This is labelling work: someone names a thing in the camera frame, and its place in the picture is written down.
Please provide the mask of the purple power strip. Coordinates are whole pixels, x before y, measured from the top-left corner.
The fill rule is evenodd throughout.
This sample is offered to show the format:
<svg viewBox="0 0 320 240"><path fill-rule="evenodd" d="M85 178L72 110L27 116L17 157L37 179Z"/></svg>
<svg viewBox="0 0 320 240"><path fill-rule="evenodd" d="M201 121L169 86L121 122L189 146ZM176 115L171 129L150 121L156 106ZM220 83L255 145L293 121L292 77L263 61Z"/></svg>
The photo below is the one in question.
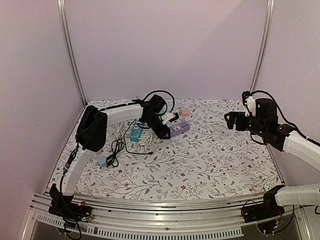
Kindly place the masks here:
<svg viewBox="0 0 320 240"><path fill-rule="evenodd" d="M180 134L183 134L187 131L189 131L191 128L191 125L187 121L181 121L178 122L172 126L169 127L170 129L170 137L176 137Z"/></svg>

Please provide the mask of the teal blue power strip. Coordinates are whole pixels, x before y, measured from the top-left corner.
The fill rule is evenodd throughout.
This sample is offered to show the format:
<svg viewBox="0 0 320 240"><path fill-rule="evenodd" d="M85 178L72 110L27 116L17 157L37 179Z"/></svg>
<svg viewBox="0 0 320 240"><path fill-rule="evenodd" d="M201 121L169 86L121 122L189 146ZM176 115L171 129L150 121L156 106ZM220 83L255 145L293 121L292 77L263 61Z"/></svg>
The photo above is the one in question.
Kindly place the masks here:
<svg viewBox="0 0 320 240"><path fill-rule="evenodd" d="M139 122L135 122L132 127L132 130L129 135L129 139L131 142L138 143L139 138L142 136L143 129L139 125Z"/></svg>

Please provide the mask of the pink charger plug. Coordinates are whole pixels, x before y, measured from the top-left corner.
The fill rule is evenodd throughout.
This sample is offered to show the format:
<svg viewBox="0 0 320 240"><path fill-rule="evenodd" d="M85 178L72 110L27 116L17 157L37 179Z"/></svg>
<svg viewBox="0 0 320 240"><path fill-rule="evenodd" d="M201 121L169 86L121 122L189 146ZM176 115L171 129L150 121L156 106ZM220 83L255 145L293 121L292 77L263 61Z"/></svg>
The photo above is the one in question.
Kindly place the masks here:
<svg viewBox="0 0 320 240"><path fill-rule="evenodd" d="M190 111L186 108L181 109L181 115L183 117L188 117L190 115Z"/></svg>

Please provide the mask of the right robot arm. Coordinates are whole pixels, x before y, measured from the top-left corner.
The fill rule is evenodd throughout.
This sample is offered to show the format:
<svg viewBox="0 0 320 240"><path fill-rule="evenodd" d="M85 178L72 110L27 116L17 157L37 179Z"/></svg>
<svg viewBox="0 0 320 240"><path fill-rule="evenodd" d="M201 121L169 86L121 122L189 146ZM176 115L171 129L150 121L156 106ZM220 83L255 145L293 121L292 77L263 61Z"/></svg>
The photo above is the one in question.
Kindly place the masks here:
<svg viewBox="0 0 320 240"><path fill-rule="evenodd" d="M224 115L227 127L236 131L248 131L259 136L262 145L270 145L280 152L295 156L313 168L320 169L320 145L302 136L291 123L278 123L278 107L270 98L254 99L248 96L244 101L245 111L231 111ZM319 206L320 184L301 186L276 186L266 192L258 213L269 218L278 206Z"/></svg>

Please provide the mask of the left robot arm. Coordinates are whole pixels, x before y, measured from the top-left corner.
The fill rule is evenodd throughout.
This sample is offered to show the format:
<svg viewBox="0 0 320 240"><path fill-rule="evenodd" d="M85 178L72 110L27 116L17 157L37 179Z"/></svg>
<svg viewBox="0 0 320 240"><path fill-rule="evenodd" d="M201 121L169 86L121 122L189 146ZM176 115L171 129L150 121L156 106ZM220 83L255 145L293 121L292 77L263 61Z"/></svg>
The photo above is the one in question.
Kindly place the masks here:
<svg viewBox="0 0 320 240"><path fill-rule="evenodd" d="M129 120L146 123L162 140L171 138L171 130L165 118L158 113L165 106L165 100L155 94L150 100L135 99L130 103L99 110L89 105L80 120L75 134L75 148L63 167L60 192L72 196L80 176L96 152L106 144L107 128Z"/></svg>

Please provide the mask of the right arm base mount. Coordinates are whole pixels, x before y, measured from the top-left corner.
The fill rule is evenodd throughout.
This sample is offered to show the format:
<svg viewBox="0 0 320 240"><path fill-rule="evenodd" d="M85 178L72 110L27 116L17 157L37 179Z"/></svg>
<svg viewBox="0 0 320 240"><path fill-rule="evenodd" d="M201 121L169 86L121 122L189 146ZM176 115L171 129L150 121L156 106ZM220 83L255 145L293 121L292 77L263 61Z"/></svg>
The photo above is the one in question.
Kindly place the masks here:
<svg viewBox="0 0 320 240"><path fill-rule="evenodd" d="M284 214L284 207L276 202L276 194L283 187L284 185L277 185L264 193L262 203L247 205L246 202L241 209L241 216L244 222L251 223Z"/></svg>

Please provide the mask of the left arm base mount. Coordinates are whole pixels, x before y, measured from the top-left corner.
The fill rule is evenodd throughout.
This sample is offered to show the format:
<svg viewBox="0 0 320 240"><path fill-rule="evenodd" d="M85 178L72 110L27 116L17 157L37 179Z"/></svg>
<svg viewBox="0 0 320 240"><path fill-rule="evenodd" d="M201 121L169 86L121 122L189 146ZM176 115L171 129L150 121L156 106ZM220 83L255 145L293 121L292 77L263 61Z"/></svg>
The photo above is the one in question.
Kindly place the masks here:
<svg viewBox="0 0 320 240"><path fill-rule="evenodd" d="M85 201L73 203L73 195L63 195L54 183L50 190L51 204L48 212L52 215L62 217L75 222L87 222L92 216L92 207L86 205Z"/></svg>

